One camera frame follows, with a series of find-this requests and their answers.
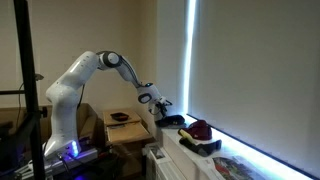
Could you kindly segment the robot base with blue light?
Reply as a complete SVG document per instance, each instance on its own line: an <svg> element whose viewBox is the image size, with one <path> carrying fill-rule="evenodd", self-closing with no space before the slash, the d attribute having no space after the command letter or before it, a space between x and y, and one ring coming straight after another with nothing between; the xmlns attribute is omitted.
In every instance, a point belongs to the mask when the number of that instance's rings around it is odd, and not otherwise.
<svg viewBox="0 0 320 180"><path fill-rule="evenodd" d="M44 160L45 178L48 179L54 175L72 170L80 165L86 165L88 162L98 157L96 148L91 148L80 152L73 141L67 152L57 152L52 160ZM14 175L19 180L32 180L35 178L33 162L29 161L23 167L17 169Z"/></svg>

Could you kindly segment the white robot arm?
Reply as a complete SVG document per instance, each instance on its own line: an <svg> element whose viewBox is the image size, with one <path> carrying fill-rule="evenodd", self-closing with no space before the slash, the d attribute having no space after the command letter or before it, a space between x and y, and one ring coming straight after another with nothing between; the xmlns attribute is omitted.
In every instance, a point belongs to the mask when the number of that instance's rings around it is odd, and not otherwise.
<svg viewBox="0 0 320 180"><path fill-rule="evenodd" d="M46 158L53 158L58 153L79 155L81 147L76 130L76 112L80 102L78 89L86 84L96 70L108 69L116 69L125 81L133 84L138 101L148 104L151 114L161 113L163 117L166 116L166 107L171 102L160 94L153 83L140 82L124 56L113 51L86 51L46 91L46 97L52 104L52 134L45 146Z"/></svg>

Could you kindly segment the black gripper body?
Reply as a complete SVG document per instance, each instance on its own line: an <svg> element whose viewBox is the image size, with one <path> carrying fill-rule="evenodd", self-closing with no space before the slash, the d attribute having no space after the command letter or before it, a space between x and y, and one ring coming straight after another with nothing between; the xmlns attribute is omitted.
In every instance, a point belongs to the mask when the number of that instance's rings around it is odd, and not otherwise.
<svg viewBox="0 0 320 180"><path fill-rule="evenodd" d="M169 100L157 100L155 102L155 115L160 114L162 118L167 116L167 106L171 106L172 103Z"/></svg>

